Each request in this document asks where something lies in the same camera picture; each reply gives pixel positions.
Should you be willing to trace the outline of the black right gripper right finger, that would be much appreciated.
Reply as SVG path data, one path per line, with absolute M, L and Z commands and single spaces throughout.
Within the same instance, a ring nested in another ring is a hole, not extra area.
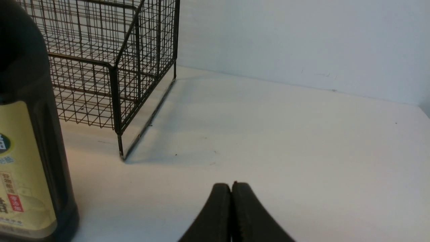
M 233 242 L 294 242 L 261 204 L 248 183 L 232 186 Z

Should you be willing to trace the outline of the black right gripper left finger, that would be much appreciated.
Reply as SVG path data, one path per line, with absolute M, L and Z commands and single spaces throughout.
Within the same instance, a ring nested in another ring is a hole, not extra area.
M 193 223 L 180 242 L 230 242 L 231 191 L 229 185 L 216 183 Z

